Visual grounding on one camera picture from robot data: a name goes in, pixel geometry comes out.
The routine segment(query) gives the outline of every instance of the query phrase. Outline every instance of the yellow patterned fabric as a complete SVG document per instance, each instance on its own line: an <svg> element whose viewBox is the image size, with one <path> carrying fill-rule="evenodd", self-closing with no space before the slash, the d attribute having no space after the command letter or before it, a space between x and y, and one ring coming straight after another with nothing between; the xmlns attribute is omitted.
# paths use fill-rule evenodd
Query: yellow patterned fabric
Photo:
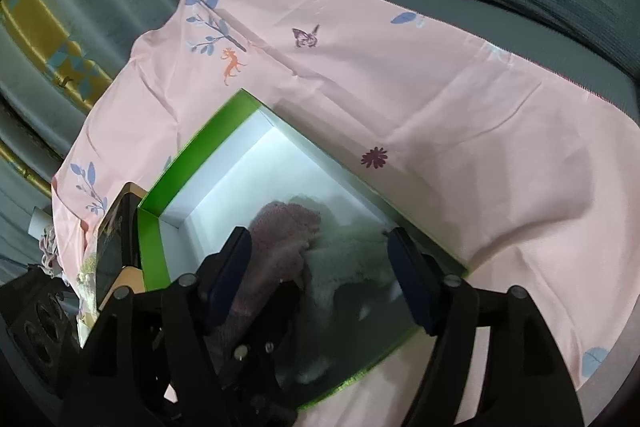
<svg viewBox="0 0 640 427"><path fill-rule="evenodd" d="M111 84L42 0L0 0L0 19L33 65L84 112Z"/></svg>
<svg viewBox="0 0 640 427"><path fill-rule="evenodd" d="M9 163L16 172L46 195L46 197L51 197L51 185L49 185L49 182L44 181L36 172L31 170L2 140L0 140L0 158Z"/></svg>

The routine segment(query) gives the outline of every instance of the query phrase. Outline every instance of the green box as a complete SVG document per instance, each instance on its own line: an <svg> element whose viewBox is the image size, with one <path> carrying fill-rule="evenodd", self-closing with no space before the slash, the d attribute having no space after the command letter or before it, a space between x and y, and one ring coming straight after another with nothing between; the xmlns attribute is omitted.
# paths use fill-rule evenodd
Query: green box
<svg viewBox="0 0 640 427"><path fill-rule="evenodd" d="M237 92L185 146L138 209L148 291L195 272L220 251L234 226L247 227L273 200L317 201L348 221L365 217L405 227L447 272L464 267L375 190L245 90Z"/></svg>

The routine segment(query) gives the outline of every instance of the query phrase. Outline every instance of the black speaker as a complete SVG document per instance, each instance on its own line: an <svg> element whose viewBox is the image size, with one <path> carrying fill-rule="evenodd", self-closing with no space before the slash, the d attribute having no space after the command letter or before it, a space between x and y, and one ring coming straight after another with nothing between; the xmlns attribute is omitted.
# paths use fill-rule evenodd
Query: black speaker
<svg viewBox="0 0 640 427"><path fill-rule="evenodd" d="M57 396L63 396L79 359L78 329L63 312L66 289L41 269L0 287L0 314L18 349Z"/></svg>
<svg viewBox="0 0 640 427"><path fill-rule="evenodd" d="M0 331L0 424L11 427L54 427L57 425L57 416L60 415L53 406L53 413L50 416L45 414L38 406L37 400L32 394L31 389L24 379L20 379L15 374L14 368L7 360L5 350L12 348L11 340L1 334ZM47 393L40 390L40 395L45 396Z"/></svg>

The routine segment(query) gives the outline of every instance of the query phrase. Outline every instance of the screw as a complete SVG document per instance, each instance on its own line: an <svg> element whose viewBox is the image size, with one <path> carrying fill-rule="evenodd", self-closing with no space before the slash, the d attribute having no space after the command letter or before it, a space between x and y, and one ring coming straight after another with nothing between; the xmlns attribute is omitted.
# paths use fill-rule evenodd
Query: screw
<svg viewBox="0 0 640 427"><path fill-rule="evenodd" d="M449 275L444 276L442 280L449 288L457 288L462 284L462 280L457 275L453 275L450 273Z"/></svg>
<svg viewBox="0 0 640 427"><path fill-rule="evenodd" d="M189 288L198 281L198 278L193 273L183 273L178 279L178 284L183 288Z"/></svg>
<svg viewBox="0 0 640 427"><path fill-rule="evenodd" d="M527 295L529 295L529 293L527 293L526 289L524 289L522 286L517 286L517 285L512 286L511 288L509 288L509 292L516 299L526 299Z"/></svg>
<svg viewBox="0 0 640 427"><path fill-rule="evenodd" d="M242 360L244 360L244 358L247 356L248 353L249 353L249 348L246 347L244 344L240 344L238 347L236 347L236 350L234 351L234 358L238 360L238 362L242 362Z"/></svg>
<svg viewBox="0 0 640 427"><path fill-rule="evenodd" d="M129 296L129 292L131 291L131 288L129 288L128 286L118 286L114 291L113 291L113 296L118 300L118 301L122 301L123 299L126 299L127 296Z"/></svg>

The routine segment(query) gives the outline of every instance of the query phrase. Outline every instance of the pink fabric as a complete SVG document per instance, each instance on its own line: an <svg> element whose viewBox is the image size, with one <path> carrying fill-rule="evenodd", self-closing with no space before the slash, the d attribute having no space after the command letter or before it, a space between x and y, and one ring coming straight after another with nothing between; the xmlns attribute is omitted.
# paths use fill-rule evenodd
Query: pink fabric
<svg viewBox="0 0 640 427"><path fill-rule="evenodd" d="M91 231L103 215L87 207L128 181L150 188L243 87L465 263L472 284L527 288L580 386L582 354L611 348L640 291L640 130L458 28L391 23L403 11L382 0L181 0L136 41L56 176L69 279L85 255L79 220ZM246 52L222 39L209 54L207 38L221 33L206 24L221 18ZM317 25L316 43L292 31ZM385 162L367 168L375 147ZM74 169L86 177L90 163L95 198L76 187Z"/></svg>

